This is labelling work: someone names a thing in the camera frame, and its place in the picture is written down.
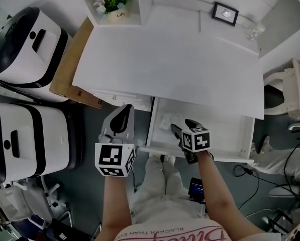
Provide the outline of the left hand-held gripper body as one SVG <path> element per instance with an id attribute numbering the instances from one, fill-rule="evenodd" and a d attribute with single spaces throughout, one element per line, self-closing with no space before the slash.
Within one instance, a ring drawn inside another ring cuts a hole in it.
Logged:
<path id="1" fill-rule="evenodd" d="M 110 122 L 115 111 L 130 106 L 129 134 L 114 135 Z M 127 177 L 136 158 L 135 144 L 135 110 L 131 104 L 118 107 L 103 121 L 101 134 L 95 143 L 95 167 L 103 176 Z"/>

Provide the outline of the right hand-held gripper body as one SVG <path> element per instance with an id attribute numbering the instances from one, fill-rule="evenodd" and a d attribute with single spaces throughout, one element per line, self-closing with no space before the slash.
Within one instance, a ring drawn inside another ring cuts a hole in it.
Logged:
<path id="1" fill-rule="evenodd" d="M 210 131 L 204 127 L 180 130 L 177 132 L 179 147 L 189 164 L 197 163 L 196 153 L 206 151 L 210 148 Z"/>

